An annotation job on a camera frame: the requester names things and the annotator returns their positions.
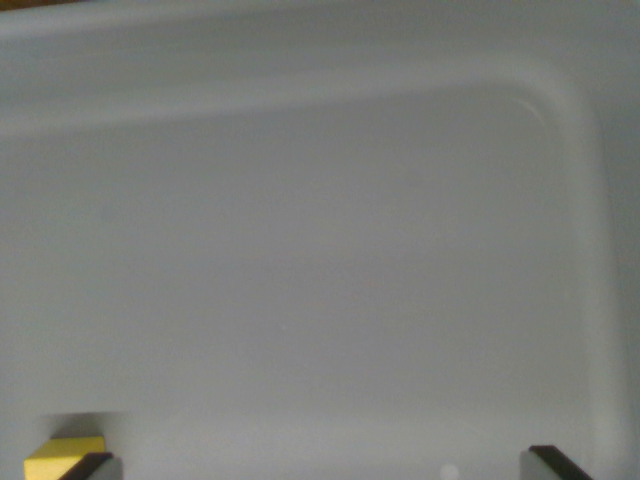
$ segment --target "black edge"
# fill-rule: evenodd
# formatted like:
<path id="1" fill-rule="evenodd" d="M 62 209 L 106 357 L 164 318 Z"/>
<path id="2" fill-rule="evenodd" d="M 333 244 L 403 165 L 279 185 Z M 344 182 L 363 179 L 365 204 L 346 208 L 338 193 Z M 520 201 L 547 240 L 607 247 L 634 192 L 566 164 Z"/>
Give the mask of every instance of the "black edge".
<path id="1" fill-rule="evenodd" d="M 529 447 L 529 451 L 535 453 L 562 480 L 593 480 L 554 445 L 534 445 Z"/>
<path id="2" fill-rule="evenodd" d="M 113 453 L 87 453 L 82 460 L 62 475 L 59 480 L 86 480 L 107 460 L 113 458 Z"/>

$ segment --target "white tray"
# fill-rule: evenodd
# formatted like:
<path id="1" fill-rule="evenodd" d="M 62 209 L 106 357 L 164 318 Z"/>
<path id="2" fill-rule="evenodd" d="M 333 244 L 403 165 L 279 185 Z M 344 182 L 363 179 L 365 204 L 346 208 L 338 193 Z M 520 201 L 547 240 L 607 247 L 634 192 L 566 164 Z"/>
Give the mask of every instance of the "white tray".
<path id="1" fill-rule="evenodd" d="M 515 479 L 531 444 L 623 478 L 571 82 L 501 52 L 282 70 L 4 109 L 0 476 L 94 413 L 127 480 Z"/>

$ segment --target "yellow foam piece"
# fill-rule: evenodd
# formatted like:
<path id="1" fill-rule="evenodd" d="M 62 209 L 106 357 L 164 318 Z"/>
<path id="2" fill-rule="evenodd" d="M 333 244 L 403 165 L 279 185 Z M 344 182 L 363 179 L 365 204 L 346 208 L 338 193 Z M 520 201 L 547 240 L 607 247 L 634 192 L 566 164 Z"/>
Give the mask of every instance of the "yellow foam piece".
<path id="1" fill-rule="evenodd" d="M 102 437 L 49 440 L 24 461 L 24 480 L 58 480 L 87 453 L 104 451 Z"/>

